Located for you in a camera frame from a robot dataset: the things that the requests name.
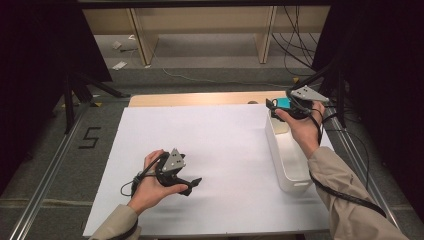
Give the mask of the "person's right hand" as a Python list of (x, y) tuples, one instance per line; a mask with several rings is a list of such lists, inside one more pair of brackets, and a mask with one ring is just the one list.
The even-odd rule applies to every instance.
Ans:
[(321, 125), (325, 111), (323, 104), (318, 101), (314, 101), (312, 107), (313, 110), (311, 113), (314, 120), (311, 118), (296, 120), (286, 111), (281, 109), (275, 111), (276, 115), (289, 125), (294, 140), (298, 143), (307, 158), (310, 158), (314, 151), (320, 146), (318, 141), (318, 128)]

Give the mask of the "dark curtain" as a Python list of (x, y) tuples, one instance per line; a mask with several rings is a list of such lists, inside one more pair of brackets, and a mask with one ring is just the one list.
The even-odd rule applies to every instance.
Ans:
[(111, 79), (77, 0), (0, 0), (0, 194), (63, 95), (68, 72)]
[(344, 51), (350, 94), (382, 160), (424, 222), (424, 0), (333, 0), (313, 67)]

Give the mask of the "black metal stand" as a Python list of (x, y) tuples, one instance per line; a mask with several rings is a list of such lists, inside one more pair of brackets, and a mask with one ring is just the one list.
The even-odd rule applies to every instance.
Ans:
[(339, 123), (346, 127), (344, 120), (344, 96), (345, 96), (345, 80), (342, 68), (337, 63), (330, 63), (314, 75), (303, 81), (296, 83), (290, 90), (301, 88), (305, 85), (310, 87), (310, 84), (322, 78), (322, 82), (317, 90), (318, 93), (329, 98), (330, 95), (336, 93), (336, 118)]
[(95, 80), (94, 78), (80, 72), (71, 72), (66, 75), (63, 80), (63, 93), (66, 112), (66, 130), (68, 134), (75, 123), (73, 96), (76, 96), (82, 103), (90, 103), (93, 99), (93, 94), (88, 89), (88, 85), (103, 90), (104, 92), (117, 97), (128, 98), (129, 94), (115, 90), (106, 84)]

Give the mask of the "white plastic bin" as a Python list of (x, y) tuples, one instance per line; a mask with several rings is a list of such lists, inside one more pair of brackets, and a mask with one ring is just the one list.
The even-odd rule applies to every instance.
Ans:
[(290, 127), (287, 133), (275, 135), (271, 119), (268, 114), (265, 133), (279, 186), (285, 192), (306, 191), (312, 184), (306, 156), (293, 139)]

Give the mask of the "light wooden desk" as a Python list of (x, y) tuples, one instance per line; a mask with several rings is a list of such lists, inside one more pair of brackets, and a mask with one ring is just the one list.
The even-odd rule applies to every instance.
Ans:
[(141, 63), (149, 65), (161, 34), (250, 33), (258, 59), (267, 62), (271, 35), (288, 33), (296, 23), (301, 33), (322, 31), (328, 6), (183, 7), (87, 9), (95, 35), (135, 35)]

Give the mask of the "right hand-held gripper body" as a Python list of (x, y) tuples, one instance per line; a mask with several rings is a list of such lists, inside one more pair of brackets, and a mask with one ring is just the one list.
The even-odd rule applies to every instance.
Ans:
[(314, 101), (328, 102), (329, 98), (323, 96), (307, 85), (292, 90), (293, 99), (290, 100), (289, 115), (297, 120), (306, 118), (312, 111)]

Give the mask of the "white table mat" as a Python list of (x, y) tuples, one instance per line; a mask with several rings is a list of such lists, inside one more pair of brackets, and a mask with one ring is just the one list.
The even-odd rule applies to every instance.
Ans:
[(262, 104), (129, 107), (124, 110), (84, 234), (90, 236), (121, 203), (129, 181), (155, 149), (185, 156), (179, 177), (200, 184), (145, 211), (142, 236), (261, 235), (325, 231), (328, 211), (314, 187), (284, 191)]

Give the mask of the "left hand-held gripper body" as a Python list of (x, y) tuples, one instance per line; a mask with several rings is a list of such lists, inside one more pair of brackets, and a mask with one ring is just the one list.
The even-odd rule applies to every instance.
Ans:
[(184, 159), (179, 151), (174, 148), (171, 152), (164, 152), (159, 156), (159, 161), (155, 168), (155, 176), (159, 183), (165, 187), (177, 184), (177, 173), (185, 167)]

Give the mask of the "aluminium floor rail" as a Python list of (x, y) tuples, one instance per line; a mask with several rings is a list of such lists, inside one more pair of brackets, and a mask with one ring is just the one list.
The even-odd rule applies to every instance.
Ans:
[(364, 184), (368, 193), (385, 212), (386, 218), (397, 229), (400, 229), (396, 216), (390, 209), (370, 172), (370, 156), (365, 143), (339, 123), (335, 115), (336, 103), (329, 102), (325, 103), (324, 106), (326, 107), (325, 119), (329, 124), (329, 127), (325, 128), (326, 132), (337, 135), (339, 142), (348, 155), (348, 164), (353, 167), (353, 171)]
[(89, 103), (81, 103), (76, 110), (74, 124), (70, 130), (62, 138), (54, 157), (50, 161), (42, 179), (40, 180), (34, 194), (26, 204), (26, 208), (18, 219), (9, 240), (25, 240), (31, 226), (41, 208), (43, 200), (45, 199), (56, 175), (62, 165), (62, 162), (68, 152), (69, 146), (77, 132), (83, 116), (89, 109)]

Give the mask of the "person's left hand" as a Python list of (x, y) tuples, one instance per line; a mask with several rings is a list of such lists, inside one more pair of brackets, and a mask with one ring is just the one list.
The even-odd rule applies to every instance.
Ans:
[(170, 187), (162, 186), (155, 177), (145, 177), (128, 202), (137, 215), (145, 210), (156, 206), (165, 197), (177, 194), (188, 189), (185, 184), (177, 184)]

